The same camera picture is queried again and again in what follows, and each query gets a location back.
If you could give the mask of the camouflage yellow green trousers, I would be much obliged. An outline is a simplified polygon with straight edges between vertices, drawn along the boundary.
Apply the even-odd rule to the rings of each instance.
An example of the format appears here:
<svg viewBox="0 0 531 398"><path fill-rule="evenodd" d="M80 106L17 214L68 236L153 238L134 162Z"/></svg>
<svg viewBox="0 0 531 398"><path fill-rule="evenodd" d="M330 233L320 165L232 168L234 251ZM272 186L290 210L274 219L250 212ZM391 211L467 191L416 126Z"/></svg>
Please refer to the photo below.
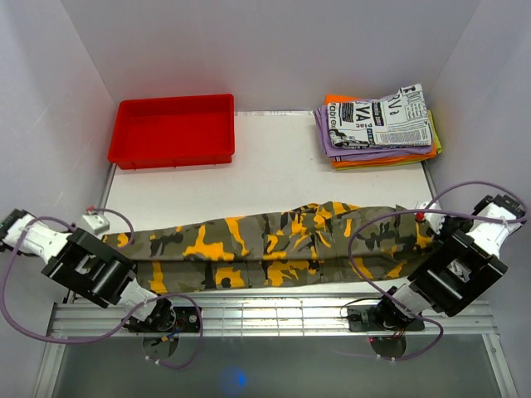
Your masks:
<svg viewBox="0 0 531 398"><path fill-rule="evenodd" d="M328 201L102 240L130 258L140 286L156 294L399 279L434 243L413 215L393 212Z"/></svg>

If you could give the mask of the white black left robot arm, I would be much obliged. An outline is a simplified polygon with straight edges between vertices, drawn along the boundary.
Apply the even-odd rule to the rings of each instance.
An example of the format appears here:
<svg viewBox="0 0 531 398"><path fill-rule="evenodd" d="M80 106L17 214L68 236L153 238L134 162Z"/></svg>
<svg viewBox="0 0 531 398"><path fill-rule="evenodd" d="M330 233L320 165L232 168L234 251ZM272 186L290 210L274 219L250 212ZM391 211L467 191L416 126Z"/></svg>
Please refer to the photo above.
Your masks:
<svg viewBox="0 0 531 398"><path fill-rule="evenodd" d="M138 266L89 231L54 231L15 209L1 220L1 250L40 258L46 277L102 308L133 310L131 332L166 332L176 323L171 302L140 286Z"/></svg>

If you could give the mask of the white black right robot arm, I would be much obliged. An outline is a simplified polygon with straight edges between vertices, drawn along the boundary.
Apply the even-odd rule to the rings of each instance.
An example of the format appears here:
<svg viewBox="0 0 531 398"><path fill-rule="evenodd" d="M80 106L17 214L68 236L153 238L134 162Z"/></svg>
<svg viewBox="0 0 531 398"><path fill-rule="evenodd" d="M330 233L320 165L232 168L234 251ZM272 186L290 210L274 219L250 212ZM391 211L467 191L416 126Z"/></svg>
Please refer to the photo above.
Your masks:
<svg viewBox="0 0 531 398"><path fill-rule="evenodd" d="M422 214L435 249L407 277L402 286L388 293L402 304L383 297L373 308L373 319L384 328L407 329L425 310L455 316L481 296L507 272L500 259L501 245L521 224L525 210L507 195L487 196L474 216L500 219L501 223L464 217Z"/></svg>

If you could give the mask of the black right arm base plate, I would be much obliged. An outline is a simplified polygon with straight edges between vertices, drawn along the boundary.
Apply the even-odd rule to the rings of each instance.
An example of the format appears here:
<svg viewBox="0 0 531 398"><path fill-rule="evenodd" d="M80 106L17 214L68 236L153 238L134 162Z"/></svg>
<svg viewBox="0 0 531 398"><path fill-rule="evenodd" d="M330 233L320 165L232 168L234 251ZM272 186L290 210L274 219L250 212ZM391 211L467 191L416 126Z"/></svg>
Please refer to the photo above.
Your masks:
<svg viewBox="0 0 531 398"><path fill-rule="evenodd" d="M348 305L340 310L350 332L421 332L422 320L388 312L377 305Z"/></svg>

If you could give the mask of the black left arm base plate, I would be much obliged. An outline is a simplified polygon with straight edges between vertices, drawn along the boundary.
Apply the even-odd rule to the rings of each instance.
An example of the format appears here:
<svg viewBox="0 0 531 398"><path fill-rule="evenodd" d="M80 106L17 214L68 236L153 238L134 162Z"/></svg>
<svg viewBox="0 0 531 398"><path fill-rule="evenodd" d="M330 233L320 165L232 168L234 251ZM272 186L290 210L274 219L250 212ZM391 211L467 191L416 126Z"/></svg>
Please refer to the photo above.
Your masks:
<svg viewBox="0 0 531 398"><path fill-rule="evenodd" d="M194 307L161 307L155 309L144 321L132 317L124 328L128 332L141 333L198 332L200 321Z"/></svg>

